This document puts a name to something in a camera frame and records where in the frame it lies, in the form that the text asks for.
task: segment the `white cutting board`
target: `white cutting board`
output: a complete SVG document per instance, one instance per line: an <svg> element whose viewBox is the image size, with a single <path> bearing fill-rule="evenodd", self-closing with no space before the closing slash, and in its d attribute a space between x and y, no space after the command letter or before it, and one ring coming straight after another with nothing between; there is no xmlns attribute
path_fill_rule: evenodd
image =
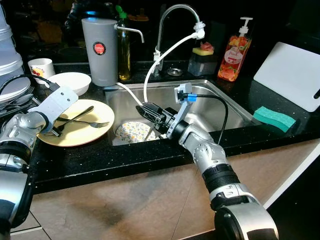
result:
<svg viewBox="0 0 320 240"><path fill-rule="evenodd" d="M254 80L308 112L320 106L320 55L277 42Z"/></svg>

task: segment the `faucet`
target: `faucet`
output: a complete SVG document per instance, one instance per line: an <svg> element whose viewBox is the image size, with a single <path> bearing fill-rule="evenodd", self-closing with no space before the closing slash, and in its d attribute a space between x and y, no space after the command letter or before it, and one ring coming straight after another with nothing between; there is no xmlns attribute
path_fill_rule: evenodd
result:
<svg viewBox="0 0 320 240"><path fill-rule="evenodd" d="M175 10L175 9L186 9L186 10L189 10L195 17L195 20L197 23L202 23L200 21L200 18L197 14L197 12L189 5L186 5L186 4L176 4L176 5L173 5L171 7L169 7L164 13L163 15L161 16L161 19L160 19L160 24L159 24L159 33L158 33L158 41L157 41L157 44L156 44L156 47L155 47L155 52L153 53L153 61L156 61L160 55L161 55L161 52L160 52L160 44L161 44L161 38L162 38L162 31L163 31L163 27L164 27L164 21L165 21L165 18L167 17L167 15L172 11L172 10ZM153 74L155 76L158 76L159 75L159 71L162 70L162 66L163 66L163 61L161 61L157 66L155 66L154 68L154 72Z"/></svg>

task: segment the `cabinet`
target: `cabinet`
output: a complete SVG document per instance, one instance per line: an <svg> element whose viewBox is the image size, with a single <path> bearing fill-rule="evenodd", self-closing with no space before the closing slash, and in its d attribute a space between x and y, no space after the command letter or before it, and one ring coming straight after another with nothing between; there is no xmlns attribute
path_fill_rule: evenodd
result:
<svg viewBox="0 0 320 240"><path fill-rule="evenodd" d="M228 160L265 204L319 148L315 139ZM209 193L193 164L38 194L31 212L52 240L177 240L214 228Z"/></svg>

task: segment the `water filter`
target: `water filter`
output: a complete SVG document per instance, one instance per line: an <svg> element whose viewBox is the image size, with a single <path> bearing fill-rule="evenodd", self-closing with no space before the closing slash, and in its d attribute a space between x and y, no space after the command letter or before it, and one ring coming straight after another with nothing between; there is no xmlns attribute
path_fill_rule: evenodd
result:
<svg viewBox="0 0 320 240"><path fill-rule="evenodd" d="M89 17L81 21L92 82L100 87L115 85L118 81L118 30L139 33L144 42L142 32L118 26L113 19Z"/></svg>

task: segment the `white bowl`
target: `white bowl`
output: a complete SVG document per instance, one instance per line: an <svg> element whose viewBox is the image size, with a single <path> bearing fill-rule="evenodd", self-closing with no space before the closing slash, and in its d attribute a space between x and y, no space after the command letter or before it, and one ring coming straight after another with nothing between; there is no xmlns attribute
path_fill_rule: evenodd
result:
<svg viewBox="0 0 320 240"><path fill-rule="evenodd" d="M84 94L91 83L91 77L81 72L63 72L48 78L59 86L70 87L78 96Z"/></svg>

